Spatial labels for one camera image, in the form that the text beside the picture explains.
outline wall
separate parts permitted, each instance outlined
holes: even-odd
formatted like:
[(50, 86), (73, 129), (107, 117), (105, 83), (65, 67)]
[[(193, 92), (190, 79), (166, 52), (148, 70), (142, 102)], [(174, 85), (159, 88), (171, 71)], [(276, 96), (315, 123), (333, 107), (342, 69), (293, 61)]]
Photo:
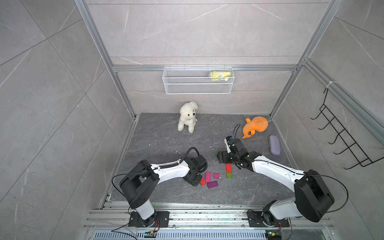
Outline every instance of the wall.
[(124, 88), (129, 89), (126, 92), (136, 114), (178, 113), (188, 101), (197, 103), (198, 113), (268, 114), (291, 72), (235, 72), (230, 94), (166, 94), (162, 72), (119, 72), (118, 75)]
[[(382, 1), (344, 1), (315, 49), (311, 60), (345, 88), (363, 106), (383, 120), (384, 35)], [(299, 168), (312, 168), (321, 174), (336, 177), (349, 190), (350, 201), (340, 211), (329, 213), (341, 239), (382, 239), (384, 222), (384, 160), (366, 167), (357, 163), (349, 150), (337, 138), (335, 130), (319, 116), (324, 96), (322, 85), (310, 72), (303, 70), (276, 115), (276, 123)], [(384, 156), (384, 146), (330, 92), (325, 104), (340, 120), (372, 159)], [(347, 144), (352, 141), (343, 133)], [(363, 153), (352, 147), (363, 160)], [(327, 181), (336, 203), (341, 206), (345, 192), (339, 184)]]
[(384, 124), (384, 1), (346, 0), (311, 59)]
[[(87, 0), (115, 65), (296, 64), (328, 1)], [(136, 114), (269, 113), (289, 72), (235, 72), (231, 94), (166, 95), (160, 72), (119, 73)]]
[(130, 117), (72, 0), (0, 9), (0, 239), (74, 239)]

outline stuffed toy dog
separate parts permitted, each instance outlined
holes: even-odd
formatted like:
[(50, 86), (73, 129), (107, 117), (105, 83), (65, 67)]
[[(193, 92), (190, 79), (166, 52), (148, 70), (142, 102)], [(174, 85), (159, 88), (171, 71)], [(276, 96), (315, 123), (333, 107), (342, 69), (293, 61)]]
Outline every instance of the stuffed toy dog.
[(183, 130), (185, 124), (188, 126), (189, 133), (193, 133), (197, 122), (197, 119), (195, 118), (196, 109), (197, 104), (195, 102), (186, 103), (180, 108), (179, 124), (177, 125), (177, 130), (179, 132)]

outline magenta block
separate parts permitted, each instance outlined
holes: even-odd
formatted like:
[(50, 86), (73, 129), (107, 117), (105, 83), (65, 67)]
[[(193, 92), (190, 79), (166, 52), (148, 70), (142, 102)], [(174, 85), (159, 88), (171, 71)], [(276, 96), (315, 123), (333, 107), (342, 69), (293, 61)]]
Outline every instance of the magenta block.
[(205, 182), (211, 182), (211, 173), (210, 172), (206, 172), (205, 173)]
[(208, 186), (208, 188), (217, 187), (217, 186), (218, 186), (218, 183), (217, 183), (217, 181), (208, 182), (208, 183), (207, 183), (207, 186)]

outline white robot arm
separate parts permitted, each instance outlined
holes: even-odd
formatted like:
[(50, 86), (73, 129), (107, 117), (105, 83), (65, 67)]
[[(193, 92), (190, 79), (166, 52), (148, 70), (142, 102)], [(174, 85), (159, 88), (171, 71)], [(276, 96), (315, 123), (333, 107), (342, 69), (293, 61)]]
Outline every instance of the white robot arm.
[[(198, 156), (189, 158), (187, 154), (195, 149)], [(121, 181), (120, 188), (131, 208), (135, 209), (141, 217), (143, 226), (150, 226), (156, 218), (149, 196), (156, 185), (161, 182), (182, 177), (192, 186), (198, 186), (202, 176), (200, 173), (207, 169), (207, 161), (199, 154), (196, 148), (191, 147), (183, 158), (165, 164), (149, 164), (146, 160), (140, 161)]]
[(227, 151), (218, 152), (219, 163), (232, 163), (252, 172), (266, 175), (295, 193), (286, 200), (274, 200), (263, 210), (264, 223), (275, 225), (288, 217), (306, 217), (318, 222), (334, 203), (323, 179), (314, 170), (307, 172), (274, 162), (257, 152), (248, 152), (239, 139), (224, 140)]

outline white wire basket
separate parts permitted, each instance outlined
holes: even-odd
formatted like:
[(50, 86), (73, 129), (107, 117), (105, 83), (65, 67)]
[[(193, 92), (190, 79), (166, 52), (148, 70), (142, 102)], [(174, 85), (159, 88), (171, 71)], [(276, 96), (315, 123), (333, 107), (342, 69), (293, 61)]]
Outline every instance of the white wire basket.
[[(212, 71), (230, 71), (228, 77), (214, 79)], [(166, 67), (163, 83), (167, 94), (231, 93), (235, 76), (230, 67)]]

